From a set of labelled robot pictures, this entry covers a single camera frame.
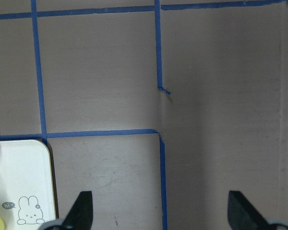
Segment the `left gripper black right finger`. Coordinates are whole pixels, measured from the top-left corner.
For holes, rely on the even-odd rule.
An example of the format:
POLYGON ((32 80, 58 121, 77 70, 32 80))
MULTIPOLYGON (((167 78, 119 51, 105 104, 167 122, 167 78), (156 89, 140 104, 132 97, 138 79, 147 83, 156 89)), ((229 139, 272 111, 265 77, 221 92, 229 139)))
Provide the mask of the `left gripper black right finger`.
POLYGON ((240 191, 228 193, 228 223, 232 230, 268 230, 269 224, 240 191))

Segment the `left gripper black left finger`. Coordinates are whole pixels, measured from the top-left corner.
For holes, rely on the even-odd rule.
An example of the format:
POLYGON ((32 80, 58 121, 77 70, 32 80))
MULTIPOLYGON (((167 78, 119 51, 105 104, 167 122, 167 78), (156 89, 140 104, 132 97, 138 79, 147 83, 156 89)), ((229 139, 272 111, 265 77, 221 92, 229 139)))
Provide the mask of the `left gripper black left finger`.
POLYGON ((93 196, 91 191, 81 191, 64 219, 63 230, 90 230, 93 224, 93 196))

